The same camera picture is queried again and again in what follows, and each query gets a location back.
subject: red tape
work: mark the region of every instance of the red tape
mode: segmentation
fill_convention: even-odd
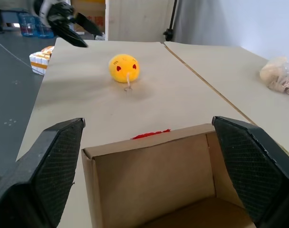
[[[151,136],[151,135],[155,135],[155,134],[161,134],[161,133],[164,133],[164,132],[170,132],[171,130],[170,129],[167,129],[165,131],[162,131],[162,132],[150,132],[150,133],[145,133],[145,134],[140,134],[132,139],[141,139],[141,138],[145,138],[147,136]]]

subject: gray floor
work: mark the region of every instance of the gray floor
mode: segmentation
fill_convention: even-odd
[[[0,34],[0,43],[29,65],[31,53],[55,41],[22,37],[20,32]],[[42,79],[0,47],[0,175],[16,160]]]

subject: cardboard box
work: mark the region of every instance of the cardboard box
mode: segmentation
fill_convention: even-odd
[[[106,26],[106,1],[105,0],[72,0],[72,6],[75,13],[79,12],[86,16],[87,19],[96,23],[100,31],[105,32]],[[79,26],[74,26],[75,31],[84,32],[85,30]]]
[[[255,228],[211,124],[85,148],[96,228]]]

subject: cardboard flap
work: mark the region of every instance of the cardboard flap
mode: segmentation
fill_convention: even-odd
[[[88,147],[84,149],[84,152],[88,158],[92,159],[96,156],[155,146],[172,140],[181,139],[202,133],[209,133],[213,131],[214,127],[212,126],[212,124],[202,124],[194,127],[187,127],[171,132],[152,135],[141,139],[126,140],[107,145]]]

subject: emoji plush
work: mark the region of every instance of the emoji plush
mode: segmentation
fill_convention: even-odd
[[[110,74],[117,82],[133,82],[139,75],[139,64],[137,60],[129,55],[120,54],[114,56],[109,62]]]

